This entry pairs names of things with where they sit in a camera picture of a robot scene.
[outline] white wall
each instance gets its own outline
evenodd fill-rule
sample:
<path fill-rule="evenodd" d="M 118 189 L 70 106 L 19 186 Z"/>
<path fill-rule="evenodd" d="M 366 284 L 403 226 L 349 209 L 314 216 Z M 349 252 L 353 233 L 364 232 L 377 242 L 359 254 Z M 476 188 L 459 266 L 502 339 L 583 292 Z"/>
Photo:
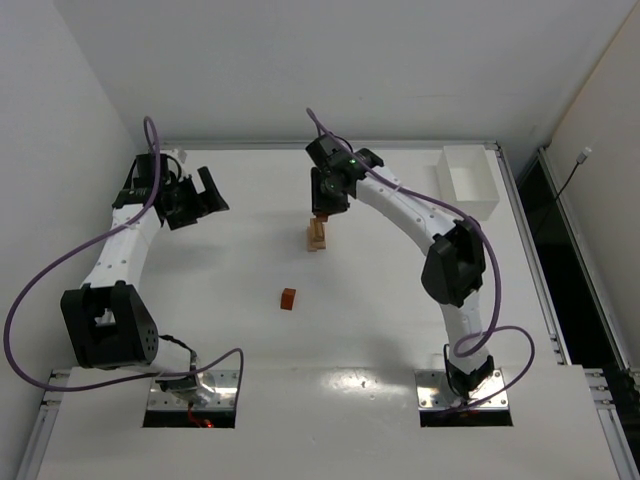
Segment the white wall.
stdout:
<path fill-rule="evenodd" d="M 54 0 L 127 126 L 498 139 L 519 170 L 635 0 Z"/>
<path fill-rule="evenodd" d="M 553 136 L 560 181 L 579 151 L 593 154 L 565 190 L 635 365 L 640 365 L 640 8 L 636 7 Z"/>
<path fill-rule="evenodd" d="M 108 228 L 109 205 L 135 148 L 50 1 L 0 2 L 0 65 L 4 316 L 47 262 Z M 15 353 L 41 380 L 52 367 L 75 363 L 59 301 L 63 290 L 77 287 L 97 253 L 51 274 L 18 311 Z M 0 384 L 0 479 L 9 479 L 42 392 L 20 381 L 4 356 Z"/>

